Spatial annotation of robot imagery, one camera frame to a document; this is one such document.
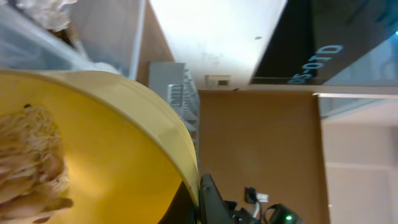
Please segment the wooden panel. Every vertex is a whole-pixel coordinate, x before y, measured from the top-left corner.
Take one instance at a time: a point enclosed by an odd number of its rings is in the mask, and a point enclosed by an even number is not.
[[[317,98],[306,92],[201,91],[201,173],[239,207],[244,187],[307,224],[329,223]]]
[[[174,62],[174,58],[157,21],[155,12],[151,4],[147,2],[136,78],[139,83],[145,86],[148,85],[149,64],[151,61]]]

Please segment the noodles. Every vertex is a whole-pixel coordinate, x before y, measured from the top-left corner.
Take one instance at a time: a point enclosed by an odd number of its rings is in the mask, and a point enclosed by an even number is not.
[[[21,178],[29,178],[34,184],[28,190],[25,190],[25,186],[11,185],[19,182],[30,183],[18,181]],[[15,217],[15,214],[18,214],[15,210],[20,203],[31,203],[30,196],[39,195],[40,198],[44,198],[42,203],[55,200],[67,189],[68,182],[61,137],[51,114],[44,107],[25,105],[20,112],[0,118],[0,196],[2,189],[7,189],[17,196],[10,202],[0,204],[0,223],[1,219],[18,218]],[[25,191],[13,192],[13,189]],[[15,210],[6,209],[6,205],[10,204],[15,206]]]

